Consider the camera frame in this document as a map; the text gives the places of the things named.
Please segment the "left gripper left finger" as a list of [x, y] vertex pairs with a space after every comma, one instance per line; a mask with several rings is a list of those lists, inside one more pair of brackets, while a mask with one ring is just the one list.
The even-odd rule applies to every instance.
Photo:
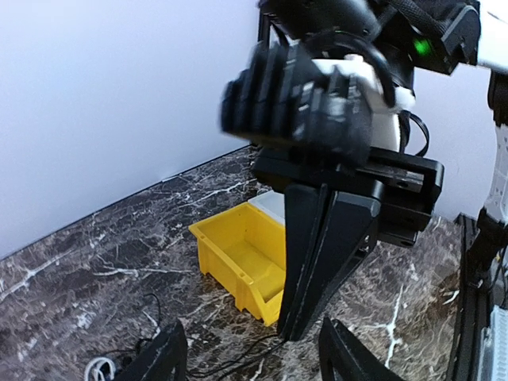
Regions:
[[187, 338], [180, 320], [164, 327], [139, 356], [114, 380], [165, 381], [187, 379]]

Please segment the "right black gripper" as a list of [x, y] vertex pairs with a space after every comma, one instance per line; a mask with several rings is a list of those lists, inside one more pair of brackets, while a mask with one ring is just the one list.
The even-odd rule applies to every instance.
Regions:
[[[286, 279], [277, 332], [285, 341], [307, 334], [359, 263], [355, 256], [369, 243], [378, 216], [379, 241], [414, 246], [445, 174], [435, 160], [381, 148], [373, 148], [357, 169], [298, 148], [262, 148], [252, 170], [259, 182], [284, 192]], [[328, 202], [328, 189], [316, 188], [322, 184], [344, 192]]]

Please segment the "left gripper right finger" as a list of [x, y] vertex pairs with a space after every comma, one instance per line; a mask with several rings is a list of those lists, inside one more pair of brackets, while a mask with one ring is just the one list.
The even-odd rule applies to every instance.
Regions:
[[321, 379], [334, 381], [403, 381], [386, 368], [338, 320], [324, 317], [318, 338]]

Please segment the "white translucent bin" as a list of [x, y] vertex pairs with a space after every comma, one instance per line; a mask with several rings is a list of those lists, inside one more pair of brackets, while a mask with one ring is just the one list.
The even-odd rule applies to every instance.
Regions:
[[284, 195], [270, 190], [248, 200], [248, 203], [261, 210], [280, 225], [285, 225]]

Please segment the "yellow bin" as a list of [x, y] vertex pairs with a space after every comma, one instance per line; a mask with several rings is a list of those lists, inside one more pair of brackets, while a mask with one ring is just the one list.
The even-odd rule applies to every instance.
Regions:
[[279, 319], [286, 278], [285, 228], [248, 202], [189, 226], [201, 273], [216, 279], [266, 326]]

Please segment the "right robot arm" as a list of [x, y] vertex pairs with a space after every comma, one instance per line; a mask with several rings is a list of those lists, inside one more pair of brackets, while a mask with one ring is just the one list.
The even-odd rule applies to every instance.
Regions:
[[261, 1], [279, 42], [260, 42], [226, 89], [221, 127], [260, 146], [257, 179], [284, 197], [286, 276], [277, 321], [302, 339], [378, 241], [414, 245], [444, 167], [406, 153], [414, 71], [491, 69], [501, 152], [481, 220], [499, 248], [507, 223], [504, 20], [485, 1]]

